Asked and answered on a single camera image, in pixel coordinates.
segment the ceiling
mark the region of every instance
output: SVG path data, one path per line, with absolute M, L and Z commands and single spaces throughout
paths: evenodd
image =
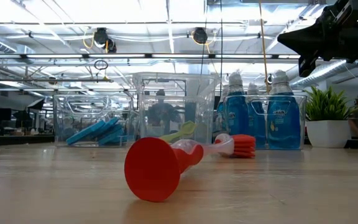
M 318 1 L 321 4 L 309 5 L 308 0 L 263 2 L 266 54 L 287 55 L 294 52 L 279 44 L 275 39 L 277 35 L 312 25 L 326 3 Z M 91 45 L 92 33 L 96 28 L 105 27 L 119 54 L 262 54 L 260 10 L 257 3 L 242 0 L 222 0 L 222 5 L 219 0 L 0 0 L 0 41 L 16 49 L 27 46 L 35 54 L 100 54 L 104 50 L 94 44 L 89 48 L 86 45 Z M 196 27 L 206 28 L 208 47 L 196 44 L 191 38 Z M 297 66 L 297 61 L 296 58 L 282 63 L 267 60 L 267 72 L 287 71 Z M 88 61 L 85 62 L 87 67 L 82 64 L 84 61 L 79 60 L 70 61 L 76 65 L 82 64 L 77 67 L 66 66 L 67 61 L 62 61 L 60 66 L 52 65 L 56 61 L 51 60 L 36 62 L 48 65 L 18 65 L 15 60 L 0 60 L 0 66 L 16 75 L 31 74 L 34 79 L 52 76 L 84 79 L 94 78 L 98 73 Z M 221 71 L 219 60 L 172 62 L 131 59 L 129 64 L 125 59 L 112 60 L 113 66 L 100 72 L 99 78 L 105 76 L 106 72 L 106 76 L 114 82 L 80 83 L 73 86 L 131 88 L 132 73 L 200 73 L 201 67 L 194 66 L 201 63 L 206 65 L 205 69 L 209 73 L 220 74 Z M 236 70 L 242 72 L 245 85 L 250 82 L 264 84 L 263 60 L 246 63 L 225 60 L 222 67 L 224 74 Z M 48 83 L 42 86 L 56 88 Z

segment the blue sponge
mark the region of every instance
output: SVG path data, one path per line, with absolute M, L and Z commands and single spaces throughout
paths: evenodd
M 123 134 L 124 134 L 124 130 L 122 129 L 122 126 L 117 124 L 115 125 L 115 127 L 113 127 L 113 129 L 109 134 L 107 134 L 105 137 L 103 137 L 98 141 L 99 146 L 106 145 L 111 141 L 119 141 L 119 137 L 122 136 Z
M 102 128 L 106 123 L 104 121 L 99 121 L 96 124 L 92 124 L 91 126 L 83 129 L 82 131 L 76 133 L 75 135 L 73 135 L 72 137 L 68 138 L 66 140 L 67 144 L 69 146 L 71 146 L 72 144 L 88 137 L 89 135 L 91 135 L 92 133 L 94 133 L 95 131 L 97 131 L 99 128 Z
M 118 122 L 118 118 L 112 118 L 109 120 L 103 127 L 97 129 L 94 133 L 92 133 L 92 137 L 100 137 L 100 135 L 105 134 L 107 131 L 110 130 Z

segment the desk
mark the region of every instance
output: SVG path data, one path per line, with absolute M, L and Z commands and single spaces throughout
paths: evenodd
M 358 223 L 358 150 L 206 157 L 164 203 L 133 196 L 125 155 L 0 146 L 0 223 Z

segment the potted plant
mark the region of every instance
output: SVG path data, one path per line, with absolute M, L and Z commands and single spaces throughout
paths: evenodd
M 313 147 L 343 148 L 351 131 L 347 118 L 355 108 L 346 106 L 344 92 L 333 92 L 332 88 L 322 91 L 311 87 L 306 103 L 306 127 Z

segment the computer monitor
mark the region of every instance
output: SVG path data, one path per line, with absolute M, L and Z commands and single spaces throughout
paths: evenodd
M 0 108 L 0 121 L 10 121 L 12 117 L 12 109 Z

